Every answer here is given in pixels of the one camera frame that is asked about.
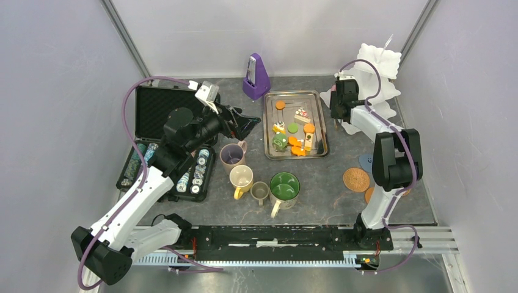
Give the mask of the green swirl roll cake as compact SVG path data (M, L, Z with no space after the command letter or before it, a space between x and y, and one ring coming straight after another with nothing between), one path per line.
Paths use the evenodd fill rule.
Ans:
M288 145L288 137L285 134L278 132L272 138L272 145L276 151L283 151Z

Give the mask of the layered strawberry cake slice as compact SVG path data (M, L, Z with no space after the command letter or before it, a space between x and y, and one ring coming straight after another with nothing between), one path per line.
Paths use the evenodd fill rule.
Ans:
M294 121L296 123L305 125L307 123L311 123L311 118L309 117L308 112L304 108L300 107L295 111Z

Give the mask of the yellow rectangular cake bar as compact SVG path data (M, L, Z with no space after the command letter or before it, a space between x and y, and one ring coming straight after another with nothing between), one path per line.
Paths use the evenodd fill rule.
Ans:
M313 148L313 136L314 136L314 133L312 133L312 132L305 133L304 150L306 152L311 152L311 150Z

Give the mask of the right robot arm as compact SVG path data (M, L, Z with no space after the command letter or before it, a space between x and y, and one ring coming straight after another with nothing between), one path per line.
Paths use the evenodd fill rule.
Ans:
M368 249L389 237L388 219L401 195L422 175L420 137L381 117L368 101L358 99L359 85L351 75L339 76L330 92L331 117L345 120L373 143L374 191L354 225L353 242Z

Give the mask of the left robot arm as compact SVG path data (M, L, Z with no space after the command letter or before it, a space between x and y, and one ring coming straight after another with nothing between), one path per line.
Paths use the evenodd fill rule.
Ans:
M133 229L166 192L195 162L192 152L207 141L223 134L244 140L261 118L244 115L232 106L205 106L201 117L181 107L170 112L163 126L164 135L143 172L123 198L91 227L77 227L71 241L80 262L78 284L91 290L99 283L86 285L82 271L88 268L100 282L113 285L129 271L133 262L155 250L174 245L186 248L192 241L189 229L165 219L157 225L133 234Z

